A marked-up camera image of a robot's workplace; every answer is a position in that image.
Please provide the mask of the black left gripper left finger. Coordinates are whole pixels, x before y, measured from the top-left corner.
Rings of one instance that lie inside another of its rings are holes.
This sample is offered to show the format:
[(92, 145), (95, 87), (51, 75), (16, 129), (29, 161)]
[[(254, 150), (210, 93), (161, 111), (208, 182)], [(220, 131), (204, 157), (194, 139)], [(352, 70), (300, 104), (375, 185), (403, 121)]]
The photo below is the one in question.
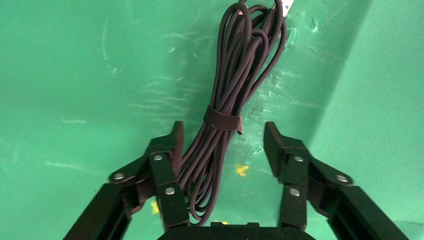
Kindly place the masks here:
[(185, 197), (176, 172), (183, 156), (184, 124), (150, 140), (144, 154), (109, 176), (65, 235), (66, 240), (121, 240), (132, 215), (156, 198), (165, 231), (187, 226)]

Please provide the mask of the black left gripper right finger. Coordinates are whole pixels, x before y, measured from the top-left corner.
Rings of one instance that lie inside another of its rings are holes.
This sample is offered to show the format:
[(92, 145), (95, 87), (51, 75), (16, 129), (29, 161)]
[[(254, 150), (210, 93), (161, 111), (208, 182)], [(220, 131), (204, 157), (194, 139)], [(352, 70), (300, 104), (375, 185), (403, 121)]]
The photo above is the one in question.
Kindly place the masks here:
[(348, 174), (316, 159), (300, 139), (282, 135), (272, 121), (264, 125), (263, 149), (283, 186), (280, 227), (304, 233), (310, 203), (339, 240), (407, 239)]

